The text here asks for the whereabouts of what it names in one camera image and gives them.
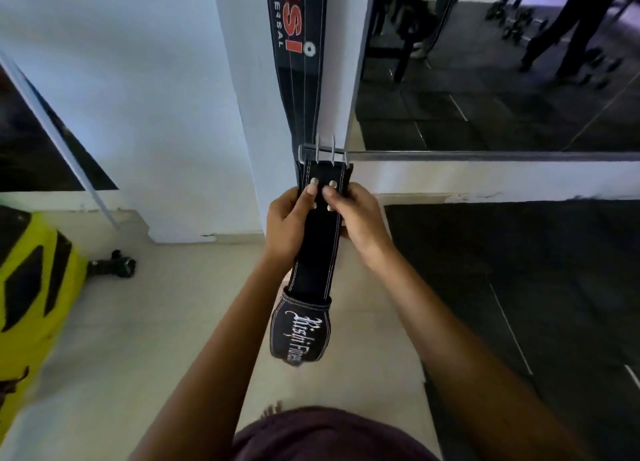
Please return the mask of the person's left hand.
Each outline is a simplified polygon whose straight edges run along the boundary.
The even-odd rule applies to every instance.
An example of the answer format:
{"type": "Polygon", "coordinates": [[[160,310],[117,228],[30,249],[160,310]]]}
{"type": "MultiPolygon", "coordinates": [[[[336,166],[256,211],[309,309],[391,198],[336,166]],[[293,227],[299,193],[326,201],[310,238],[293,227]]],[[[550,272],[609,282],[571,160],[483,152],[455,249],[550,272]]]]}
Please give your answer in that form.
{"type": "Polygon", "coordinates": [[[268,209],[264,257],[284,273],[291,270],[305,232],[307,215],[298,215],[300,195],[297,187],[286,190],[268,209]]]}

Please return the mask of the person's right hand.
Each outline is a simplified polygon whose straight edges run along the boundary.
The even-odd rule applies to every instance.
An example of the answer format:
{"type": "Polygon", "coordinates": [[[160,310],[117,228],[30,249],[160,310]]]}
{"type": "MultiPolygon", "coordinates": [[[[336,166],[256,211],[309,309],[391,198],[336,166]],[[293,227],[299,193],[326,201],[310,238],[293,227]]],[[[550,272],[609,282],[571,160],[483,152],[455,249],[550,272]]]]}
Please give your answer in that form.
{"type": "Polygon", "coordinates": [[[362,261],[378,273],[396,247],[385,226],[377,199],[361,184],[349,183],[344,196],[350,200],[350,213],[340,215],[344,234],[353,243],[362,261]]]}

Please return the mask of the black white-stitched weightlifting belt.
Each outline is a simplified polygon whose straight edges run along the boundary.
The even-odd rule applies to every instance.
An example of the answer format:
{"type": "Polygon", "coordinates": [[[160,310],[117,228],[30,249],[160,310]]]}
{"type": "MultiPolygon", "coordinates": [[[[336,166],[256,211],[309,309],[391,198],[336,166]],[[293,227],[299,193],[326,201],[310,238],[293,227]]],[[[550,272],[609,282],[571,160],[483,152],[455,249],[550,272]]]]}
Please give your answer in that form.
{"type": "Polygon", "coordinates": [[[320,360],[330,340],[330,291],[342,217],[324,200],[322,189],[329,187],[343,196],[352,172],[345,150],[319,143],[298,146],[299,192],[312,179],[318,181],[318,192],[289,282],[271,315],[271,355],[289,366],[320,360]]]}

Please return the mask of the person's left forearm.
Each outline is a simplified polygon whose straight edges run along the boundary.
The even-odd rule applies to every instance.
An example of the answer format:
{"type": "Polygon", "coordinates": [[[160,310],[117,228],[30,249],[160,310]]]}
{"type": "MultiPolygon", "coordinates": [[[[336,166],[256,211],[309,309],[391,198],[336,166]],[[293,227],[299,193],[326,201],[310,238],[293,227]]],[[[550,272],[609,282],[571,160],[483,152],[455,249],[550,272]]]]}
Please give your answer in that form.
{"type": "Polygon", "coordinates": [[[228,461],[276,296],[291,267],[261,257],[128,461],[228,461]]]}

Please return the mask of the person's right forearm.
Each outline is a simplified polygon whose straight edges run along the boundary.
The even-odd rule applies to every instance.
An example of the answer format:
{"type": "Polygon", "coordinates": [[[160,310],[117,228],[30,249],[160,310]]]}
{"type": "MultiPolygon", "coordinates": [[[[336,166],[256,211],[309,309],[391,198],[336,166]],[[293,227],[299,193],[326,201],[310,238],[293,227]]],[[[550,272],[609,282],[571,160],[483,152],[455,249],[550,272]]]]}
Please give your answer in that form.
{"type": "Polygon", "coordinates": [[[443,403],[483,461],[595,461],[391,243],[363,262],[387,288],[443,403]]]}

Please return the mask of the black red-print weightlifting belt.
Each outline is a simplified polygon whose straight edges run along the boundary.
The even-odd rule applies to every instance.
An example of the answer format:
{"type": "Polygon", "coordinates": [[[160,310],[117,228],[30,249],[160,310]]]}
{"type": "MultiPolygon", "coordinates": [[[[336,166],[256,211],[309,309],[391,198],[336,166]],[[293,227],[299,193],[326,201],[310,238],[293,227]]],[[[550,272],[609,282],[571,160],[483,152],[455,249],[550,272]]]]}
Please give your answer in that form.
{"type": "Polygon", "coordinates": [[[292,150],[315,144],[327,0],[267,0],[276,76],[292,150]]]}

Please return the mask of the black machine wheel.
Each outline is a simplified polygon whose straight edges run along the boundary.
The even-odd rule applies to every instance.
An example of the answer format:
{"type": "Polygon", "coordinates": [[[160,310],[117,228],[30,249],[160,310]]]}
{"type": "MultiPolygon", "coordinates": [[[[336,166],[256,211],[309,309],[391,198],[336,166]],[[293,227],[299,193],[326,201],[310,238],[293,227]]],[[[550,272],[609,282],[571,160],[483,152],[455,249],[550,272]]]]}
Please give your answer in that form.
{"type": "Polygon", "coordinates": [[[131,279],[136,272],[137,262],[121,250],[115,249],[108,259],[89,261],[86,267],[86,277],[112,275],[121,279],[131,279]]]}

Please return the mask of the black rubber floor mat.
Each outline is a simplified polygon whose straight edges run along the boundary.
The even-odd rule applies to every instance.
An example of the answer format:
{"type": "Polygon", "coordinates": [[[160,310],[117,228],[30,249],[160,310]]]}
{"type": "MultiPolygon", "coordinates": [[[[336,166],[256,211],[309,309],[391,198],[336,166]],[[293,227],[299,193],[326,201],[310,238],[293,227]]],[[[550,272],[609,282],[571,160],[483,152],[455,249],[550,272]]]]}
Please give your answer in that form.
{"type": "Polygon", "coordinates": [[[601,461],[640,461],[640,200],[385,207],[405,258],[601,461]]]}

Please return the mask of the person's maroon shirt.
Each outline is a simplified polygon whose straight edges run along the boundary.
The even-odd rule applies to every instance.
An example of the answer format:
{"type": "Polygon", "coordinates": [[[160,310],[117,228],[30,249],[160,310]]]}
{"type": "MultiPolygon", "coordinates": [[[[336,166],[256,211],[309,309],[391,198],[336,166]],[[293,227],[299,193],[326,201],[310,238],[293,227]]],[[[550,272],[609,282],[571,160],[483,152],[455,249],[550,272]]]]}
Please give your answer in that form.
{"type": "Polygon", "coordinates": [[[404,431],[342,409],[272,411],[234,436],[229,461],[439,461],[404,431]]]}

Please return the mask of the row of black dumbbells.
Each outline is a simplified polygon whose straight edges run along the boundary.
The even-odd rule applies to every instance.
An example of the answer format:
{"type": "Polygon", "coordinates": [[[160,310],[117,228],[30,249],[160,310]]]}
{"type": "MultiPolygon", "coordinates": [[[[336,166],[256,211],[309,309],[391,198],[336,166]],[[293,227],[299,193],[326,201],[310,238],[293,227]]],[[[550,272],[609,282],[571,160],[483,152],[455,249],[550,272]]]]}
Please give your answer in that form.
{"type": "MultiPolygon", "coordinates": [[[[549,18],[536,18],[535,8],[525,7],[523,0],[497,0],[487,10],[484,19],[496,21],[502,29],[501,40],[514,46],[528,46],[533,38],[548,29],[549,18]]],[[[610,84],[613,75],[623,65],[625,58],[612,56],[603,47],[595,46],[584,51],[578,73],[563,79],[555,78],[558,84],[592,86],[599,91],[610,84]]]]}

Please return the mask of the yellow black gym machine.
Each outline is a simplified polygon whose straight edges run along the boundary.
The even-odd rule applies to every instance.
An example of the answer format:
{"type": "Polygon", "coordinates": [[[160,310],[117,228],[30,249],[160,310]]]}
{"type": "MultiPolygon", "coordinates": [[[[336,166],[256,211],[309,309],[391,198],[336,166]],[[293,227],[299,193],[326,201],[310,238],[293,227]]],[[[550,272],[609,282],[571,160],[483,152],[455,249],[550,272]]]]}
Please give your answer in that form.
{"type": "Polygon", "coordinates": [[[0,206],[0,445],[81,292],[87,264],[43,214],[0,206]]]}

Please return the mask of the large wall mirror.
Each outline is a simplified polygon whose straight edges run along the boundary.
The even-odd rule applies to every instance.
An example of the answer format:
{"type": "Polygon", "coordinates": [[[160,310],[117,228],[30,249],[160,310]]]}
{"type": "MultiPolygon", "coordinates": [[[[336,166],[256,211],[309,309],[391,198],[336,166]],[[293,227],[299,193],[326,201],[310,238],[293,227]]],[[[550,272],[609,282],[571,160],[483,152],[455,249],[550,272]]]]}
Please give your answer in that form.
{"type": "MultiPolygon", "coordinates": [[[[436,0],[427,0],[432,10],[436,0]]],[[[433,152],[462,157],[640,161],[640,0],[614,0],[587,48],[625,58],[609,85],[558,84],[569,30],[519,71],[526,46],[501,40],[485,14],[497,0],[459,0],[433,49],[410,58],[365,58],[347,138],[351,151],[433,152]]],[[[567,0],[523,0],[535,17],[558,17],[567,0]]],[[[372,46],[402,47],[387,13],[372,46]]]]}

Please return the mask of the dark framed wall panel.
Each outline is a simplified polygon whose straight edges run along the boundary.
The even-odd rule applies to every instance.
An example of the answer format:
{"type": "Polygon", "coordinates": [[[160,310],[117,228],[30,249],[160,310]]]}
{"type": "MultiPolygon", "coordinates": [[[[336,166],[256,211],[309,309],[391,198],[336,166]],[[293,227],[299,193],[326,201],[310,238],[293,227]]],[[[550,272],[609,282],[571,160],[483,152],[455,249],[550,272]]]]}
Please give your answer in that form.
{"type": "Polygon", "coordinates": [[[0,50],[0,205],[101,212],[117,228],[118,187],[41,92],[0,50]]]}

